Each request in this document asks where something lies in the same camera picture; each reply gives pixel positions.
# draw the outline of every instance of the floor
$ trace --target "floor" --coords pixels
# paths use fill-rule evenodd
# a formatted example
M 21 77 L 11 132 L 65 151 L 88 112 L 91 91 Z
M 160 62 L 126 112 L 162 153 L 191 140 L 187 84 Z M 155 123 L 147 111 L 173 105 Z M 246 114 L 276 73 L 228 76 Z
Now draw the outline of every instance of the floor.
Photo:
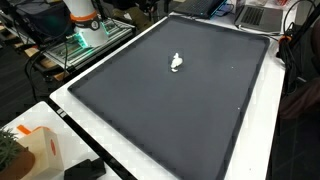
M 298 8 L 296 22 L 302 24 L 308 14 L 310 5 L 302 3 Z M 310 50 L 309 35 L 302 42 L 303 78 L 310 80 L 318 74 L 309 59 L 313 56 Z M 0 127 L 35 104 L 31 86 L 23 73 L 27 57 L 18 55 L 12 47 L 0 49 Z M 35 84 L 43 91 L 52 92 L 58 86 L 56 82 L 44 83 L 42 76 L 35 72 Z M 47 101 L 43 94 L 38 98 Z M 269 175 L 271 180 L 319 180 L 320 179 L 320 113 L 304 114 L 299 119 L 280 120 L 280 135 L 275 134 L 270 157 Z

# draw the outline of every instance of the person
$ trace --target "person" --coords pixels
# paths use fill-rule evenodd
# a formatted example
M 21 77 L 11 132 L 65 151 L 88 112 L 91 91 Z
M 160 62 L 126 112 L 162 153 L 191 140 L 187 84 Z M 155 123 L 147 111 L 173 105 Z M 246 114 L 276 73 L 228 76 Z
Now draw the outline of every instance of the person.
M 152 0 L 151 5 L 153 5 L 157 0 Z M 140 32 L 145 31 L 153 25 L 149 18 L 142 12 L 137 4 L 141 4 L 144 7 L 145 3 L 141 0 L 137 2 L 136 0 L 104 0 L 104 2 L 112 4 L 113 15 L 119 18 L 126 18 L 132 20 L 133 24 L 137 27 Z
M 278 117 L 296 119 L 301 114 L 320 109 L 320 78 L 304 84 L 280 101 Z

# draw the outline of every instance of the chair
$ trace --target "chair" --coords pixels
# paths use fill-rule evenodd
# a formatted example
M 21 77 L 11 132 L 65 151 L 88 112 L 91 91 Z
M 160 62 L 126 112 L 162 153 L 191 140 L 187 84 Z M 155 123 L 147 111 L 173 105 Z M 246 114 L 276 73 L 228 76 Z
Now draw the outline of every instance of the chair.
M 311 59 L 312 64 L 318 74 L 320 74 L 320 19 L 315 22 L 311 32 L 311 48 L 315 55 Z

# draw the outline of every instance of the table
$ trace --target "table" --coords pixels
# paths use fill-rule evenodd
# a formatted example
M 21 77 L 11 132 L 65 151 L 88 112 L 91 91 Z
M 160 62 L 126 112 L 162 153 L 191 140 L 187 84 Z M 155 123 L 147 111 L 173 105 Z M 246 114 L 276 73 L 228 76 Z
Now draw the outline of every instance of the table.
M 287 20 L 294 21 L 293 10 Z M 234 15 L 211 20 L 198 20 L 235 29 Z M 138 179 L 176 179 L 162 166 L 157 164 L 126 138 L 120 135 L 109 124 L 72 96 L 67 88 L 90 71 L 107 61 L 110 57 L 123 50 L 126 46 L 140 38 L 143 32 L 127 44 L 108 55 L 97 64 L 55 91 L 50 98 L 82 126 L 97 142 L 113 157 L 126 167 Z M 272 146 L 276 116 L 280 94 L 284 80 L 285 68 L 280 59 L 275 57 L 277 42 L 270 44 L 258 75 L 252 97 L 246 111 L 244 121 L 234 148 L 234 152 L 225 179 L 265 179 Z
M 13 133 L 17 137 L 24 135 L 17 130 L 18 125 L 24 125 L 32 130 L 38 126 L 49 127 L 57 134 L 63 165 L 68 169 L 85 159 L 95 160 L 98 155 L 45 103 L 40 102 L 31 109 L 15 118 L 6 125 L 7 128 L 13 128 Z M 121 178 L 105 164 L 107 174 L 99 179 L 120 180 Z M 54 180 L 63 179 L 64 172 L 61 172 Z

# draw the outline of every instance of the gray surface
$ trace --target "gray surface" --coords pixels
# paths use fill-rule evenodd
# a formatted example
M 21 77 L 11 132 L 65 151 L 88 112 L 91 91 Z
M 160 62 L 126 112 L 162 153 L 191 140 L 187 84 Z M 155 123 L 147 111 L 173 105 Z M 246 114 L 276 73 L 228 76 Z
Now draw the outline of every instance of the gray surface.
M 267 42 L 169 18 L 71 91 L 178 177 L 222 179 Z

